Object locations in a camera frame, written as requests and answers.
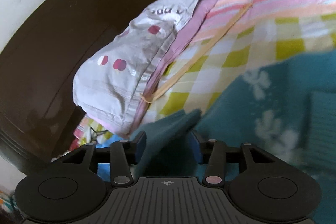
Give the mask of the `teal knitted sweater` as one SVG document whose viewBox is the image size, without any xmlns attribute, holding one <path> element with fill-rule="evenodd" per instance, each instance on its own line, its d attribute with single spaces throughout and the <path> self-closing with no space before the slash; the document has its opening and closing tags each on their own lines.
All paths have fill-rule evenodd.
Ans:
<svg viewBox="0 0 336 224">
<path fill-rule="evenodd" d="M 141 127 L 145 152 L 136 176 L 200 176 L 186 134 L 230 146 L 247 141 L 308 171 L 335 172 L 335 52 L 306 53 L 247 71 L 202 114 L 177 111 Z"/>
</svg>

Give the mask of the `grey pillow with red dots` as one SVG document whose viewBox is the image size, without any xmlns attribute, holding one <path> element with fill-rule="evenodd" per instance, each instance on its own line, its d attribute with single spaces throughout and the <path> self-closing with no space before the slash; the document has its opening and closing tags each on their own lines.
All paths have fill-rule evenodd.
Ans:
<svg viewBox="0 0 336 224">
<path fill-rule="evenodd" d="M 217 0 L 157 0 L 85 61 L 73 79 L 73 101 L 108 131 L 127 137 L 155 85 L 154 75 L 198 32 Z"/>
</svg>

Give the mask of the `yellow white checkered bedsheet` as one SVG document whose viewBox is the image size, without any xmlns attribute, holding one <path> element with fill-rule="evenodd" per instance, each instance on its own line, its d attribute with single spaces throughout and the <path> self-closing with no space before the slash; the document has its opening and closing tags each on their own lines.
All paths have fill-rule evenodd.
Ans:
<svg viewBox="0 0 336 224">
<path fill-rule="evenodd" d="M 145 89 L 148 96 L 142 98 L 143 105 L 136 113 L 130 133 L 141 123 L 156 121 L 178 110 L 206 110 L 237 76 L 248 70 L 299 53 L 335 47 L 335 32 L 318 32 L 304 38 L 297 28 L 285 33 L 270 24 L 263 24 L 260 33 L 249 28 L 243 36 L 229 31 L 216 43 L 211 41 L 216 34 L 195 42 L 196 34 L 183 51 L 171 55 L 163 68 L 158 69 L 155 85 Z"/>
</svg>

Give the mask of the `dark wooden headboard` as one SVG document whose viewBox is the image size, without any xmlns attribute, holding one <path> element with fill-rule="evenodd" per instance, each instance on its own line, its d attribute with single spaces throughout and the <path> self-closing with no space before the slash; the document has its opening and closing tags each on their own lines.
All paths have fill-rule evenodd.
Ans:
<svg viewBox="0 0 336 224">
<path fill-rule="evenodd" d="M 24 174 L 70 146 L 80 65 L 156 0 L 45 0 L 1 53 L 1 155 Z"/>
</svg>

